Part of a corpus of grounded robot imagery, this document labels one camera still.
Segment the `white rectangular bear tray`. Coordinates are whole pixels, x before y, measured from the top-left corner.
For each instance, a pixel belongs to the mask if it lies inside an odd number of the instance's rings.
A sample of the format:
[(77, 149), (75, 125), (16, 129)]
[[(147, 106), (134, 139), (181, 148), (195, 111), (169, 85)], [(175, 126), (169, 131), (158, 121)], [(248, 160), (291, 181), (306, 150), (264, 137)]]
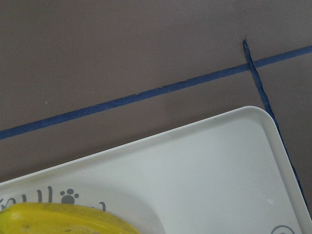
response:
[(142, 234), (309, 234), (275, 122), (247, 106), (1, 183), (0, 206), (75, 203)]

